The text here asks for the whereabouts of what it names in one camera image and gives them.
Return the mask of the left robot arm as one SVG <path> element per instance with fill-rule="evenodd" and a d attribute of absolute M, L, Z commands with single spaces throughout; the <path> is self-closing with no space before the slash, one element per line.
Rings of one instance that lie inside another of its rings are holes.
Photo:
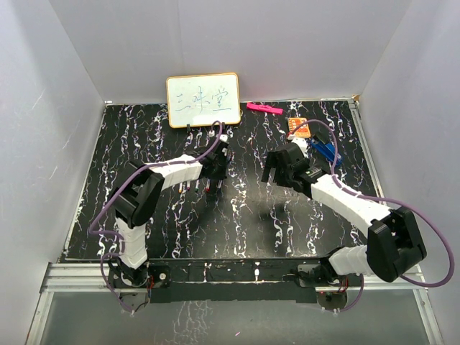
<path fill-rule="evenodd" d="M 222 134 L 206 147 L 159 165 L 129 163 L 126 177 L 135 174 L 134 179 L 121 189 L 113 203 L 117 230 L 123 237 L 117 275 L 124 284 L 139 287 L 147 283 L 146 224 L 155 212 L 161 192 L 202 179 L 207 183 L 222 181 L 226 178 L 228 161 L 229 138 Z"/>

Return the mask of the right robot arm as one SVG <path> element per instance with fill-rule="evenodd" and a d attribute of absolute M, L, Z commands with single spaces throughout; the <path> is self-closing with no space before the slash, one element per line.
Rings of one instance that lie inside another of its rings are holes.
<path fill-rule="evenodd" d="M 367 243 L 335 249 L 320 268 L 321 279 L 337 285 L 346 275 L 376 275 L 393 282 L 427 256 L 415 215 L 401 206 L 391 209 L 347 193 L 322 165 L 311 165 L 303 149 L 290 142 L 267 154 L 262 181 L 292 188 L 345 218 Z"/>

